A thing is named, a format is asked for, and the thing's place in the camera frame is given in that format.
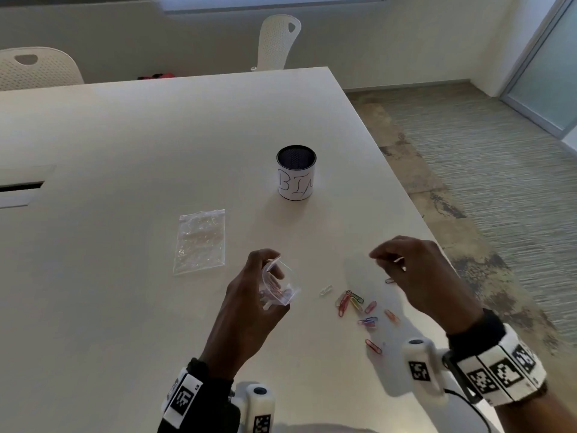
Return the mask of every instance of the black mesh cup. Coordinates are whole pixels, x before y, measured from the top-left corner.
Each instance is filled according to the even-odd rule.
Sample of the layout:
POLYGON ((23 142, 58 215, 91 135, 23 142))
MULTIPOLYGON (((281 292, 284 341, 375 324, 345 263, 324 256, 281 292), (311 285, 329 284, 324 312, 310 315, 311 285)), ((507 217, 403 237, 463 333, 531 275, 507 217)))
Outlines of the black mesh cup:
POLYGON ((282 167, 289 170, 306 170, 314 166, 317 155, 306 146, 286 146, 276 154, 276 160, 282 167))
POLYGON ((306 146, 286 146, 276 154, 279 164, 279 194, 289 200, 303 200, 313 193, 317 155, 306 146))

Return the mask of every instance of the glass door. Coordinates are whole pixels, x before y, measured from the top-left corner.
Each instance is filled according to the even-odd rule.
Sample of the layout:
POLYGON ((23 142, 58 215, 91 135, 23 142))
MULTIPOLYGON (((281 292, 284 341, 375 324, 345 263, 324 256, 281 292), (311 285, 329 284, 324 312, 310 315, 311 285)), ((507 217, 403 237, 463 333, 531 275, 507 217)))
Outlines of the glass door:
POLYGON ((562 138, 577 123, 577 2, 566 0, 501 99, 562 138))

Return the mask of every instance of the chair backrest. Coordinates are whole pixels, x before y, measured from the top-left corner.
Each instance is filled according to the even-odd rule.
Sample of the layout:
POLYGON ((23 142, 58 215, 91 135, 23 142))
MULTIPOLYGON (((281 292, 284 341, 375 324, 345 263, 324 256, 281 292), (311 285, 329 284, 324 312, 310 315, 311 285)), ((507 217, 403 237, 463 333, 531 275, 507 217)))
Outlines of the chair backrest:
POLYGON ((48 47, 0 50, 0 91, 83 83, 76 62, 63 51, 48 47))
POLYGON ((263 21, 258 38, 258 63, 253 71, 283 70, 301 22, 290 15, 272 15, 263 21))

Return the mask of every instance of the black cable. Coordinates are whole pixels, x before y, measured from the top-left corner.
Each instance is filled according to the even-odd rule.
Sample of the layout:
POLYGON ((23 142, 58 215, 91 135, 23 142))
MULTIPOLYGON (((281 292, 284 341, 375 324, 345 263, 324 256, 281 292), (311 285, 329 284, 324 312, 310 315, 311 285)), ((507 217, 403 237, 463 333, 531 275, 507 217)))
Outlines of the black cable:
POLYGON ((446 393, 448 393, 448 394, 457 395, 461 400, 463 400, 463 401, 465 401, 467 404, 469 404, 469 405, 473 408, 473 410, 476 411, 477 415, 479 415, 479 416, 481 417, 481 419, 483 420, 483 422, 484 422, 485 425, 487 426, 487 431, 488 431, 489 433, 492 432, 491 426, 489 425, 489 422, 487 421, 487 419, 485 419, 485 417, 483 416, 483 414, 481 413, 481 411, 480 411, 479 409, 477 409, 474 404, 471 404, 471 402, 470 402, 468 399, 466 399, 466 398, 465 398, 463 395, 461 395, 460 393, 455 392, 454 390, 451 390, 451 389, 443 389, 443 390, 444 390, 446 393))

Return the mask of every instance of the gray carpet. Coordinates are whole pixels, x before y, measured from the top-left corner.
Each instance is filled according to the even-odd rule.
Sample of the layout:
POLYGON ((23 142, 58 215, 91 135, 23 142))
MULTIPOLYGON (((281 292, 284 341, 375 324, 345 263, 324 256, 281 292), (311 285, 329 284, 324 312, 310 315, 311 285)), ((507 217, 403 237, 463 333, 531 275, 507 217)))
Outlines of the gray carpet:
POLYGON ((577 345, 577 157, 470 84, 365 92, 577 345))

